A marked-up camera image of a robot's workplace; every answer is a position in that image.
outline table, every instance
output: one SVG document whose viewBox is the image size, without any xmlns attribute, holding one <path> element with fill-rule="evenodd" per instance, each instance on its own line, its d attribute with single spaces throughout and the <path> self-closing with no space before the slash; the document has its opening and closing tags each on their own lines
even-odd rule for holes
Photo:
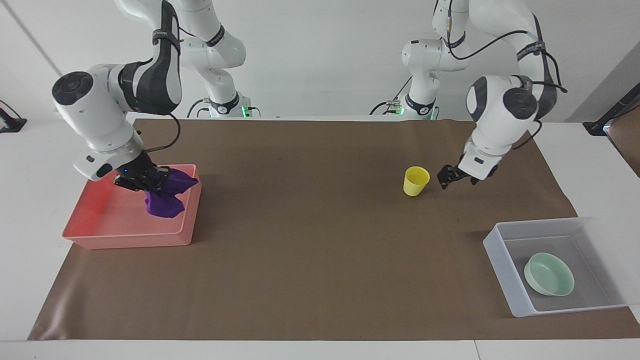
<svg viewBox="0 0 640 360">
<path fill-rule="evenodd" d="M 606 138 L 589 136 L 581 124 L 545 124 L 536 142 L 577 213 L 599 217 L 607 224 L 623 260 L 634 273 L 634 281 L 640 284 L 640 264 L 634 261 L 640 256 L 640 242 L 634 238 L 640 233 L 640 179 Z M 0 188 L 12 189 L 0 193 L 4 234 L 0 241 L 0 288 L 4 290 L 0 293 L 0 358 L 58 359 L 69 354 L 93 354 L 106 359 L 134 354 L 137 358 L 169 359 L 180 353 L 193 357 L 217 354 L 221 359 L 302 354 L 345 359 L 478 359 L 479 354 L 486 360 L 500 359 L 508 351 L 534 356 L 531 349 L 541 345 L 537 341 L 21 341 L 28 335 L 70 247 L 70 242 L 52 234 L 61 233 L 84 183 L 71 166 L 83 147 L 82 139 L 60 120 L 30 119 L 19 134 L 0 138 L 0 152 L 10 154 L 1 160 Z M 633 310 L 638 318 L 639 309 Z M 553 349 L 558 359 L 572 358 L 568 355 L 576 349 L 584 354 L 583 359 L 612 354 L 613 358 L 634 359 L 640 340 L 546 341 L 544 346 Z"/>
</svg>

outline green bowl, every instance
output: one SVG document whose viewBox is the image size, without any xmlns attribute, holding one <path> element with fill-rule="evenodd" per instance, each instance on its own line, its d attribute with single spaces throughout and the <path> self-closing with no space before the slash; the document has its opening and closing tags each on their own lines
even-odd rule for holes
<svg viewBox="0 0 640 360">
<path fill-rule="evenodd" d="M 566 296 L 575 286 L 569 266 L 557 256 L 539 252 L 524 266 L 524 278 L 542 295 Z"/>
</svg>

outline translucent plastic bin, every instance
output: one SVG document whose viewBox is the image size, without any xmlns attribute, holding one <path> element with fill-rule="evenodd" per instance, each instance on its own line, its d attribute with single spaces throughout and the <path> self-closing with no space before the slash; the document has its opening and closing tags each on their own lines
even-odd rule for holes
<svg viewBox="0 0 640 360">
<path fill-rule="evenodd" d="M 199 180 L 195 165 L 169 165 Z M 113 184 L 115 172 L 87 181 L 62 237 L 87 249 L 189 245 L 202 185 L 176 195 L 185 210 L 175 218 L 147 213 L 145 193 Z"/>
<path fill-rule="evenodd" d="M 515 317 L 572 313 L 638 303 L 637 288 L 596 218 L 501 222 L 484 247 Z M 561 258 L 573 272 L 575 289 L 565 297 L 535 292 L 524 266 L 537 252 Z"/>
</svg>

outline purple cloth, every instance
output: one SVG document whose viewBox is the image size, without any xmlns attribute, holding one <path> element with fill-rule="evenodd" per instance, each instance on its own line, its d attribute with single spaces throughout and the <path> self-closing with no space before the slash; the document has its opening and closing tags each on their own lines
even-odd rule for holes
<svg viewBox="0 0 640 360">
<path fill-rule="evenodd" d="M 188 176 L 182 171 L 174 168 L 169 169 L 169 178 L 166 180 L 161 193 L 159 195 L 154 192 L 146 193 L 147 213 L 161 218 L 175 218 L 184 211 L 184 205 L 174 195 L 184 193 L 197 183 L 197 179 Z"/>
</svg>

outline brown table cover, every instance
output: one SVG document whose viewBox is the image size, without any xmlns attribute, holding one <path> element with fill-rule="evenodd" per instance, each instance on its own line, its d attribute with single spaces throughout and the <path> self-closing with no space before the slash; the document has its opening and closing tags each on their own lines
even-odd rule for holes
<svg viewBox="0 0 640 360">
<path fill-rule="evenodd" d="M 637 338 L 626 307 L 514 318 L 484 251 L 496 222 L 576 215 L 534 142 L 489 181 L 440 189 L 473 123 L 182 122 L 159 163 L 195 163 L 187 247 L 74 245 L 29 339 Z M 147 146 L 171 120 L 142 120 Z M 407 167 L 433 180 L 402 191 Z"/>
<path fill-rule="evenodd" d="M 640 108 L 614 122 L 609 127 L 609 136 L 622 157 L 640 176 Z"/>
</svg>

